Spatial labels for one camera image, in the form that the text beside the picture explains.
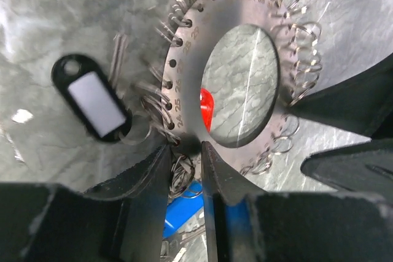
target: key tag hole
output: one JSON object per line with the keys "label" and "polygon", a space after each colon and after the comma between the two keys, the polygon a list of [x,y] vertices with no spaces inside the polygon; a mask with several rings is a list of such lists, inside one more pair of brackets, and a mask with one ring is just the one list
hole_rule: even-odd
{"label": "key tag hole", "polygon": [[63,66],[64,72],[68,76],[75,76],[80,72],[80,64],[75,60],[69,60]]}

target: blue object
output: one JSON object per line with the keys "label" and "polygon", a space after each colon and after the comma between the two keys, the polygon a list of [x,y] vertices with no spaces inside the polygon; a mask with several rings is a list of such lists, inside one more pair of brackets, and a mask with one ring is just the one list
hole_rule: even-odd
{"label": "blue object", "polygon": [[[192,191],[201,191],[202,186],[193,182],[189,188]],[[184,196],[193,196],[194,193],[186,191]],[[177,198],[169,204],[166,210],[163,238],[174,234],[188,219],[194,216],[203,207],[203,196],[199,195],[193,199]]]}

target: printed number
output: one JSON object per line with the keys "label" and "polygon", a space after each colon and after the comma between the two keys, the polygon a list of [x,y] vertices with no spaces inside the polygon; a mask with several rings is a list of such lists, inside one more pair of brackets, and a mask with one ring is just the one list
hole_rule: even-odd
{"label": "printed number", "polygon": [[177,80],[176,81],[176,87],[174,88],[174,92],[176,92],[176,93],[180,93],[180,90],[181,90],[181,81],[180,80]]}
{"label": "printed number", "polygon": [[184,63],[183,63],[183,61],[182,60],[179,60],[179,63],[178,63],[178,65],[177,65],[177,73],[179,73],[179,74],[181,74],[181,73],[183,73],[183,66],[184,66]]}
{"label": "printed number", "polygon": [[191,33],[191,37],[194,38],[194,40],[198,37],[199,34],[199,27],[195,27],[194,31]]}
{"label": "printed number", "polygon": [[187,41],[187,42],[184,44],[183,53],[184,53],[184,54],[188,54],[190,48],[191,48],[191,42],[190,42],[190,41]]}
{"label": "printed number", "polygon": [[184,125],[183,125],[182,116],[181,116],[181,115],[178,115],[178,116],[176,117],[176,119],[178,120],[177,127],[178,127],[178,128],[183,127]]}
{"label": "printed number", "polygon": [[180,108],[180,99],[179,98],[174,100],[174,105],[175,105],[174,106],[174,110],[176,112],[180,112],[181,108]]}

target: stamped metal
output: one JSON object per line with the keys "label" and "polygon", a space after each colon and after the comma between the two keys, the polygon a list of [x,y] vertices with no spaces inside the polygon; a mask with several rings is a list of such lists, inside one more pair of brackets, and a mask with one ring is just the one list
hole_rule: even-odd
{"label": "stamped metal", "polygon": [[[286,107],[292,101],[290,89],[297,72],[293,67],[297,53],[287,46],[295,37],[295,29],[290,18],[278,17],[285,12],[286,8],[278,8],[274,0],[197,0],[187,11],[184,19],[192,25],[177,29],[182,46],[169,48],[163,73],[165,79],[173,81],[170,89],[163,84],[162,92],[172,105],[168,111],[174,126],[168,130],[181,139],[174,152],[196,156],[201,142],[210,141],[224,161],[239,171],[258,162],[270,150],[286,122]],[[257,26],[270,36],[278,60],[278,85],[266,118],[251,135],[253,140],[225,147],[206,130],[199,95],[204,69],[214,47],[225,33],[239,25]]]}

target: white label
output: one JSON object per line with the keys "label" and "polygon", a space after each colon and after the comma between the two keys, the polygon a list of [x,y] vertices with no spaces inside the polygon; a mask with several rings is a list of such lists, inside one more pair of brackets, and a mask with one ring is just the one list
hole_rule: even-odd
{"label": "white label", "polygon": [[100,137],[126,122],[97,73],[82,76],[68,86],[68,91]]}

